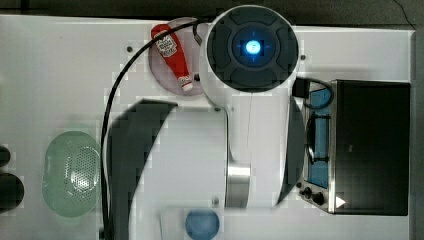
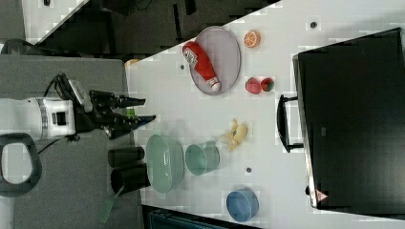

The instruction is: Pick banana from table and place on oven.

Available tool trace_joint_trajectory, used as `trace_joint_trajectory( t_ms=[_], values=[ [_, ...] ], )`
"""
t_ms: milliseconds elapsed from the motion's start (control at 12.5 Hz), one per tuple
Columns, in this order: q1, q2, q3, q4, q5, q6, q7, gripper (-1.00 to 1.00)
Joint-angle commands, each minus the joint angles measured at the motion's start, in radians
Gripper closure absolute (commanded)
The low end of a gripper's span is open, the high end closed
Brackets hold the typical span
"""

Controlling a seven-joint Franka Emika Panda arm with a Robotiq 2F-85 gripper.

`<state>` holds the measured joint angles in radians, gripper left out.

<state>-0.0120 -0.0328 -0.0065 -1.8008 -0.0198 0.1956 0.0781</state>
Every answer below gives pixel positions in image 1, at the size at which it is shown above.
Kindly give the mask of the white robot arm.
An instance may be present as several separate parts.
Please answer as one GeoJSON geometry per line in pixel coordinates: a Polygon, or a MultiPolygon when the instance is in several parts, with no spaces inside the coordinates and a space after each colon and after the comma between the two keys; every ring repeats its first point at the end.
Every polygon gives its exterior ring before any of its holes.
{"type": "MultiPolygon", "coordinates": [[[[226,117],[226,209],[274,207],[287,171],[290,102],[300,61],[289,21],[241,5],[220,14],[200,45],[206,105],[226,117]]],[[[111,213],[106,240],[131,240],[130,213],[147,158],[175,102],[143,99],[113,121],[107,142],[111,213]]]]}

